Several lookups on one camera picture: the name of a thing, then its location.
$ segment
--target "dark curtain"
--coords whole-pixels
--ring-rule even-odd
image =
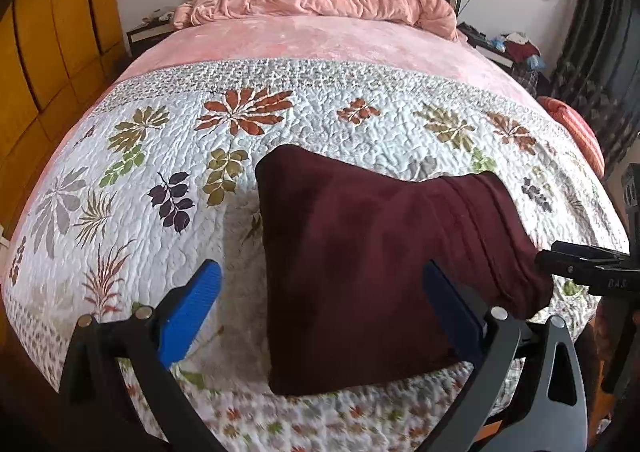
[[[608,177],[640,134],[640,14],[631,0],[578,0],[552,96],[596,133]]]

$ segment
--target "black nightstand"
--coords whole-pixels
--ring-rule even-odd
[[[132,57],[138,58],[147,49],[155,46],[173,32],[174,26],[172,26],[169,20],[155,20],[140,28],[127,31],[127,39],[129,40]]]

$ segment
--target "orange striped cushion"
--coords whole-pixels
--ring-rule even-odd
[[[569,131],[584,159],[587,160],[596,176],[602,179],[604,176],[604,157],[596,135],[589,124],[575,109],[560,100],[549,96],[539,96],[538,102],[556,122],[562,124]]]

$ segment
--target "orange leaf print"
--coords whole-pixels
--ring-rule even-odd
[[[235,421],[236,419],[242,418],[240,411],[236,408],[228,408],[226,410],[226,416],[229,418],[229,421]]]
[[[202,130],[203,128],[213,127],[214,125],[217,125],[219,121],[220,119],[216,118],[211,122],[204,122],[203,124],[198,125],[195,130]]]
[[[226,102],[229,104],[229,107],[231,107],[231,111],[235,111],[236,107],[238,106],[238,92],[236,90],[229,89],[225,93],[225,98]]]
[[[362,98],[356,98],[350,105],[351,107],[336,111],[338,118],[359,125],[361,121],[366,120],[372,114],[374,116],[380,115],[379,110],[373,106],[367,106],[367,103]]]
[[[249,101],[251,95],[254,93],[253,88],[245,87],[242,91],[240,91],[240,105],[244,106],[245,103]]]
[[[293,91],[281,91],[271,96],[268,94],[267,88],[255,95],[253,88],[243,88],[239,93],[233,89],[227,90],[223,93],[225,103],[212,100],[204,104],[205,109],[213,114],[199,117],[198,120],[203,123],[197,125],[194,130],[204,130],[228,122],[229,133],[232,136],[235,136],[239,129],[252,136],[264,134],[264,129],[259,124],[277,124],[284,120],[284,117],[271,113],[293,107],[293,103],[286,100]]]
[[[252,122],[258,122],[259,124],[274,125],[284,120],[282,116],[276,116],[270,114],[269,116],[252,116]]]
[[[217,112],[227,111],[227,108],[225,107],[225,105],[221,104],[220,102],[205,102],[204,108],[207,109],[207,111],[217,111]]]
[[[359,405],[351,407],[349,413],[352,418],[362,418],[362,416],[364,416],[364,411]]]
[[[248,122],[247,120],[241,118],[238,120],[238,124],[245,132],[252,134],[254,136],[258,136],[259,134],[264,134],[262,127],[258,124],[254,124],[253,122]]]
[[[497,127],[494,133],[502,137],[503,144],[506,145],[513,142],[520,150],[528,152],[532,156],[536,155],[533,147],[538,140],[531,135],[528,128],[520,125],[516,120],[512,120],[504,114],[498,114],[498,112],[486,112],[485,114],[491,123]]]

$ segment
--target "quilted bedspread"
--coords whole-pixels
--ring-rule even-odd
[[[399,451],[424,439],[469,364],[321,396],[269,390],[254,168],[284,143],[402,180],[491,170],[539,248],[562,239],[628,249],[599,181],[541,108],[364,62],[264,58],[162,68],[120,82],[81,121],[14,234],[3,299],[51,385],[81,314],[109,321],[157,305],[212,258],[223,269],[222,292],[171,371],[228,450]],[[550,305],[535,320],[559,314],[577,337],[597,301],[555,277]],[[121,367],[146,428],[161,435],[130,364]],[[514,362],[496,409],[508,403],[519,371]]]

